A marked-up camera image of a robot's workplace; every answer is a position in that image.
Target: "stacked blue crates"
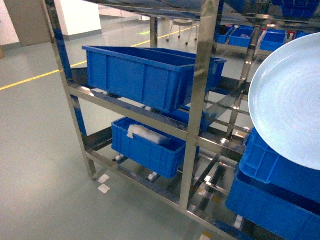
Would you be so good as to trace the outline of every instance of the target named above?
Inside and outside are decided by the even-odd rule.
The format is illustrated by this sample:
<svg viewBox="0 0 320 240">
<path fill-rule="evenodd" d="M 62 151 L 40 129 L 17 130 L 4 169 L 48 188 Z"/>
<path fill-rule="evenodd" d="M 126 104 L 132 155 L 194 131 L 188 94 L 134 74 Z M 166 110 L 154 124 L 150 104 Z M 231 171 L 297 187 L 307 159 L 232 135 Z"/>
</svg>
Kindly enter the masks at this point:
<svg viewBox="0 0 320 240">
<path fill-rule="evenodd" d="M 310 35 L 310 33 L 306 33 L 304 31 L 297 31 L 294 35 L 294 39 L 299 39 L 299 38 L 302 38 L 304 36 L 308 36 Z"/>
<path fill-rule="evenodd" d="M 227 26 L 226 27 L 226 34 L 219 34 L 218 44 L 225 44 L 228 40 L 228 37 L 234 31 L 234 29 L 235 28 L 233 26 Z"/>
<path fill-rule="evenodd" d="M 248 48 L 254 28 L 251 26 L 240 26 L 229 37 L 229 44 L 238 47 Z"/>
<path fill-rule="evenodd" d="M 320 171 L 280 156 L 253 129 L 226 206 L 288 240 L 320 236 Z"/>
<path fill-rule="evenodd" d="M 84 46 L 91 87 L 160 110 L 169 118 L 188 124 L 189 114 L 175 110 L 191 102 L 196 55 L 164 48 Z M 211 58 L 206 91 L 221 81 L 226 60 Z M 133 134 L 141 125 L 170 139 L 167 145 Z M 205 131 L 210 123 L 202 121 Z M 186 142 L 130 118 L 112 123 L 112 148 L 166 178 L 173 178 L 185 158 Z"/>
<path fill-rule="evenodd" d="M 284 30 L 268 29 L 262 39 L 260 49 L 275 51 L 286 43 L 287 32 Z"/>
<path fill-rule="evenodd" d="M 319 0 L 272 0 L 275 6 L 281 6 L 284 17 L 312 18 L 319 6 Z"/>
</svg>

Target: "stainless steel rack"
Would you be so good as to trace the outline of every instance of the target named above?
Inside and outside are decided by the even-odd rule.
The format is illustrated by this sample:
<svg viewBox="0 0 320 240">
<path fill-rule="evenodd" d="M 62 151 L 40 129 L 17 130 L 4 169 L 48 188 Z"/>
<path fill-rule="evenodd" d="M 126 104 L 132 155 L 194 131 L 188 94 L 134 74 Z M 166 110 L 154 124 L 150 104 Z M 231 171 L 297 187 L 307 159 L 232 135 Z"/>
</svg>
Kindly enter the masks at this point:
<svg viewBox="0 0 320 240">
<path fill-rule="evenodd" d="M 83 153 L 83 160 L 89 176 L 93 180 L 96 180 L 101 173 L 96 171 L 95 163 L 101 164 L 134 185 L 145 189 L 151 195 L 159 198 L 175 210 L 185 214 L 225 239 L 252 239 L 239 229 L 225 224 L 218 219 L 214 219 L 213 216 L 206 211 L 208 201 L 205 197 L 197 206 L 192 204 L 192 199 L 203 183 L 205 184 L 208 193 L 212 194 L 215 192 L 228 196 L 228 190 L 220 187 L 218 182 L 220 178 L 224 176 L 227 169 L 234 170 L 236 163 L 240 161 L 244 152 L 242 139 L 233 136 L 233 131 L 237 130 L 244 133 L 250 132 L 242 127 L 236 126 L 235 123 L 238 114 L 249 115 L 248 112 L 240 110 L 240 105 L 241 101 L 245 100 L 248 96 L 250 84 L 247 82 L 247 78 L 254 56 L 257 54 L 256 47 L 261 34 L 261 29 L 268 27 L 318 31 L 320 27 L 319 18 L 288 19 L 266 15 L 269 11 L 269 0 L 258 1 L 258 8 L 257 6 L 254 7 L 252 4 L 249 4 L 252 3 L 252 1 L 245 1 L 245 9 L 255 9 L 255 11 L 259 11 L 259 14 L 257 14 L 257 12 L 254 14 L 248 12 L 242 14 L 236 12 L 223 14 L 221 11 L 222 8 L 219 8 L 219 6 L 221 6 L 220 0 L 190 1 L 195 2 L 193 6 L 196 7 L 194 9 L 179 5 L 178 0 L 150 0 L 148 2 L 149 4 L 129 4 L 129 0 L 127 0 L 127 3 L 122 2 L 122 0 L 86 1 L 151 17 L 151 47 L 158 46 L 158 17 L 175 17 L 200 22 L 191 109 L 189 112 L 189 125 L 186 125 L 160 115 L 157 112 L 147 111 L 144 108 L 136 107 L 121 101 L 116 95 L 103 94 L 88 87 L 86 68 L 71 69 L 70 67 L 55 2 L 54 0 L 45 0 L 54 31 L 52 46 L 56 55 L 63 87 Z M 212 55 L 214 55 L 217 47 L 221 47 L 219 45 L 217 46 L 216 41 L 213 41 L 213 36 L 222 21 L 228 21 L 230 24 L 250 25 L 254 27 L 254 31 L 249 48 L 241 49 L 243 53 L 246 53 L 246 58 L 240 78 L 231 79 L 223 77 L 221 84 L 213 91 L 218 92 L 219 90 L 223 90 L 226 96 L 221 101 L 214 103 L 208 101 L 205 92 L 209 71 L 209 60 Z M 115 158 L 109 159 L 100 154 L 98 152 L 99 150 L 112 143 L 112 130 L 111 128 L 106 128 L 87 136 L 79 98 L 186 141 L 183 168 L 179 170 L 177 177 L 172 180 L 172 184 L 178 183 L 177 185 L 179 185 L 178 194 L 170 190 L 172 184 L 169 184 L 169 187 L 167 186 L 167 188 L 165 188 L 160 184 L 157 184 L 159 178 L 150 181 L 146 179 L 146 176 L 139 175 L 135 171 L 125 167 L 124 163 L 127 161 L 127 158 L 124 157 L 120 160 L 116 160 Z M 206 104 L 211 104 L 212 107 L 207 109 Z M 207 109 L 207 118 L 228 127 L 227 132 L 219 131 L 214 128 L 210 128 L 208 132 L 200 131 L 204 108 Z M 219 116 L 227 110 L 232 111 L 230 121 L 223 122 L 218 120 Z M 197 155 L 198 146 L 201 148 L 199 155 Z M 206 169 L 202 171 L 200 177 L 195 178 L 194 168 L 195 163 L 199 160 L 199 156 L 206 157 L 210 163 Z M 206 176 L 213 168 L 216 169 L 212 178 L 210 181 L 205 180 Z"/>
</svg>

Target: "white tape on floor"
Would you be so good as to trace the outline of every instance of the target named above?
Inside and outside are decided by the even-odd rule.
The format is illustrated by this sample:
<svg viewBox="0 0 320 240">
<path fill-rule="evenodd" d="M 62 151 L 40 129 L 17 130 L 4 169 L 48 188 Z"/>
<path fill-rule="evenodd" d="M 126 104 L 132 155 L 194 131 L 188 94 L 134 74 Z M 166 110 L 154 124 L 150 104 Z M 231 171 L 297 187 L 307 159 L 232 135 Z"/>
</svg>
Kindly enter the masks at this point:
<svg viewBox="0 0 320 240">
<path fill-rule="evenodd" d="M 205 235 L 202 235 L 199 240 L 210 240 L 210 238 Z"/>
<path fill-rule="evenodd" d="M 111 188 L 108 187 L 107 185 L 105 184 L 102 184 L 100 187 L 98 187 L 98 189 L 103 192 L 104 194 L 106 194 Z"/>
<path fill-rule="evenodd" d="M 103 174 L 103 175 L 99 178 L 98 182 L 101 183 L 101 184 L 104 184 L 109 178 L 110 178 L 110 177 L 109 177 L 108 175 Z"/>
</svg>

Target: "yellow floor line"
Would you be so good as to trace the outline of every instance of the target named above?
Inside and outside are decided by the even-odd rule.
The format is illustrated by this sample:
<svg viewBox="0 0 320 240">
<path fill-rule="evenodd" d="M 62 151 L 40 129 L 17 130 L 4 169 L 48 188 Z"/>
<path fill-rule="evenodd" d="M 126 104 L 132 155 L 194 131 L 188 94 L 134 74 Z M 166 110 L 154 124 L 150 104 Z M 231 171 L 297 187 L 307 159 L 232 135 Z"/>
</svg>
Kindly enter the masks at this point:
<svg viewBox="0 0 320 240">
<path fill-rule="evenodd" d="M 188 28 L 186 28 L 186 29 L 183 29 L 183 30 L 181 30 L 181 32 L 187 31 L 187 30 L 189 30 L 189 29 L 191 29 L 191 27 L 188 27 Z M 179 33 L 179 31 L 175 31 L 175 32 L 172 32 L 171 35 L 178 34 L 178 33 Z M 169 36 L 169 34 L 163 35 L 163 36 L 158 37 L 158 39 L 163 39 L 163 38 L 166 38 L 166 37 L 168 37 L 168 36 Z M 138 46 L 141 46 L 141 45 L 147 44 L 147 43 L 150 43 L 150 40 L 140 42 L 140 43 L 135 44 L 135 45 L 132 45 L 132 46 L 130 46 L 130 47 L 133 47 L 133 48 L 134 48 L 134 47 L 138 47 Z M 71 65 L 71 67 L 73 68 L 73 67 L 76 67 L 76 66 L 85 64 L 86 62 L 87 62 L 87 61 L 78 62 L 78 63 L 75 63 L 75 64 Z M 59 72 L 59 70 L 50 71 L 50 72 L 47 72 L 47 73 L 42 74 L 42 75 L 39 75 L 39 76 L 35 76 L 35 77 L 28 78 L 28 79 L 26 79 L 26 80 L 19 81 L 19 82 L 16 82 L 16 83 L 13 83 L 13 84 L 10 84 L 10 85 L 7 85 L 7 86 L 3 86 L 3 87 L 0 87 L 0 91 L 5 90 L 5 89 L 9 89 L 9 88 L 12 88 L 12 87 L 15 87 L 15 86 L 18 86 L 18 85 L 20 85 L 20 84 L 25 84 L 25 83 L 31 82 L 31 81 L 33 81 L 33 80 L 37 80 L 37 79 L 40 79 L 40 78 L 43 78 L 43 77 L 46 77 L 46 76 L 49 76 L 49 75 L 52 75 L 52 74 L 56 74 L 56 73 L 58 73 L 58 72 Z"/>
</svg>

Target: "floor marking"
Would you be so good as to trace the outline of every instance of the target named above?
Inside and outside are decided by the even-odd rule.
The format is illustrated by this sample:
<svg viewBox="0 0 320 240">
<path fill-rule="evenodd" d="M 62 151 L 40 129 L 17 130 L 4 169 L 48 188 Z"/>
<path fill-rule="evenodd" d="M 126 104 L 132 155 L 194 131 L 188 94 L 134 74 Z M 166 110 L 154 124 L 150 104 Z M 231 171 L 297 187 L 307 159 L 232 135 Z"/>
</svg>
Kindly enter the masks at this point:
<svg viewBox="0 0 320 240">
<path fill-rule="evenodd" d="M 104 194 L 106 194 L 111 188 L 108 187 L 107 185 L 105 184 L 102 184 L 100 187 L 98 187 L 98 189 L 103 192 Z"/>
<path fill-rule="evenodd" d="M 107 174 L 103 174 L 103 175 L 99 178 L 98 182 L 101 183 L 101 184 L 104 184 L 109 178 L 110 178 L 110 177 L 109 177 Z"/>
<path fill-rule="evenodd" d="M 58 72 L 59 72 L 59 70 L 54 70 L 54 71 L 47 72 L 47 73 L 42 74 L 42 75 L 39 75 L 39 76 L 35 76 L 35 77 L 28 78 L 28 79 L 26 79 L 26 80 L 19 81 L 19 82 L 16 82 L 16 83 L 13 83 L 13 84 L 10 84 L 10 85 L 7 85 L 7 86 L 3 86 L 3 87 L 0 87 L 0 91 L 5 90 L 5 89 L 9 89 L 9 88 L 12 88 L 12 87 L 15 87 L 15 86 L 18 86 L 18 85 L 20 85 L 20 84 L 25 84 L 25 83 L 27 83 L 27 82 L 31 82 L 31 81 L 36 80 L 36 79 L 40 79 L 40 78 L 49 76 L 49 75 L 51 75 L 51 74 L 56 74 L 56 73 L 58 73 Z"/>
<path fill-rule="evenodd" d="M 190 30 L 190 29 L 191 29 L 191 27 L 188 27 L 186 29 L 182 29 L 181 32 L 184 32 L 184 31 L 187 31 L 187 30 Z M 172 32 L 170 35 L 174 35 L 174 34 L 178 34 L 178 33 L 179 33 L 179 31 L 175 31 L 175 32 Z M 160 36 L 160 37 L 158 37 L 158 39 L 163 39 L 163 38 L 166 38 L 166 37 L 169 37 L 169 34 Z M 140 42 L 140 43 L 132 45 L 130 47 L 134 48 L 134 47 L 138 47 L 138 46 L 141 46 L 141 45 L 147 44 L 147 43 L 150 43 L 150 40 Z M 86 62 L 87 61 L 78 62 L 78 63 L 75 63 L 75 64 L 71 65 L 71 67 L 73 68 L 73 67 L 85 64 Z M 9 88 L 12 88 L 12 87 L 15 87 L 15 86 L 18 86 L 20 84 L 25 84 L 25 83 L 31 82 L 33 80 L 37 80 L 37 79 L 40 79 L 40 78 L 43 78 L 43 77 L 46 77 L 46 76 L 49 76 L 49 75 L 52 75 L 52 74 L 56 74 L 58 72 L 59 72 L 59 70 L 50 71 L 50 72 L 47 72 L 47 73 L 39 75 L 39 76 L 35 76 L 35 77 L 28 78 L 26 80 L 19 81 L 19 82 L 16 82 L 16 83 L 13 83 L 13 84 L 10 84 L 10 85 L 7 85 L 7 86 L 3 86 L 3 87 L 0 87 L 0 91 L 5 90 L 5 89 L 9 89 Z"/>
<path fill-rule="evenodd" d="M 212 235 L 211 233 L 205 231 L 205 232 L 201 235 L 201 237 L 200 237 L 199 240 L 210 240 L 210 239 L 212 239 L 212 238 L 213 238 L 213 235 Z"/>
<path fill-rule="evenodd" d="M 136 33 L 136 35 L 141 35 L 141 36 L 150 35 L 150 31 L 142 31 L 142 32 Z"/>
</svg>

